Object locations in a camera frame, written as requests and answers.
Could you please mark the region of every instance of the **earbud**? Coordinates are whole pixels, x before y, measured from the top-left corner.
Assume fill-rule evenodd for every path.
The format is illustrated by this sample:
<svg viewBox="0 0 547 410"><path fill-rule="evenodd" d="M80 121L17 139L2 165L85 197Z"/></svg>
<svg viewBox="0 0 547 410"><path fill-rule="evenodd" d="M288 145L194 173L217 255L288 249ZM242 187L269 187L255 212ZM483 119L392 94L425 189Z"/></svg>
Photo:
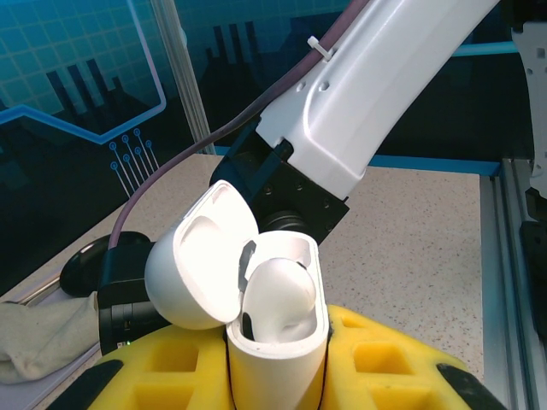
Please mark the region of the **earbud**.
<svg viewBox="0 0 547 410"><path fill-rule="evenodd" d="M314 306L314 280L303 265L283 258L264 261L243 296L244 336L259 343L301 340L313 332L306 319Z"/></svg>

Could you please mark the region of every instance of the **white cloth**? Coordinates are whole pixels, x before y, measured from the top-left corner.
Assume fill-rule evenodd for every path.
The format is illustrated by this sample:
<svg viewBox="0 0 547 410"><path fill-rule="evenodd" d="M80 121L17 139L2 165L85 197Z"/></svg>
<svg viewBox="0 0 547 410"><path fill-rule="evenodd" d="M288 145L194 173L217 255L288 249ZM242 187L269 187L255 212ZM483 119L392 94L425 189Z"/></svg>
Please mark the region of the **white cloth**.
<svg viewBox="0 0 547 410"><path fill-rule="evenodd" d="M0 303L0 383L43 378L99 340L97 293L26 307Z"/></svg>

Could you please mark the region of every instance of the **purple cable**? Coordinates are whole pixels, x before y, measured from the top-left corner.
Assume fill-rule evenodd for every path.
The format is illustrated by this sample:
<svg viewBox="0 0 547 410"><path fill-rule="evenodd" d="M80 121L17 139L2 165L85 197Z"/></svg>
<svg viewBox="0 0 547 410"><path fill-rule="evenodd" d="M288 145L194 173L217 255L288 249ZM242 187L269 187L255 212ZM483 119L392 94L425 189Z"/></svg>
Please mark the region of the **purple cable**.
<svg viewBox="0 0 547 410"><path fill-rule="evenodd" d="M345 33L353 20L359 15L361 10L368 4L370 0L351 0L348 7L344 12L336 19L334 24L329 28L328 32L323 36L320 41L320 45L325 50L330 50L338 41L340 37ZM255 101L253 101L246 109L244 109L233 120L212 132L208 137L198 141L191 147L185 149L180 154L177 154L171 160L167 161L161 167L159 167L154 173L146 179L142 185L131 195L126 205L118 215L118 219L114 224L112 233L109 239L109 249L114 248L118 244L120 238L121 229L129 216L129 213L135 207L137 201L141 196L163 175L169 172L172 168L179 165L189 156L196 154L199 150L204 149L209 144L217 142L219 139L226 135L236 131L239 127L251 120L255 115L259 114L263 109L267 107L275 98L281 96L285 91L289 90L294 84L306 75L315 64L321 61L323 56L317 50L311 50L296 66L294 66L288 73L278 79L273 85L265 90Z"/></svg>

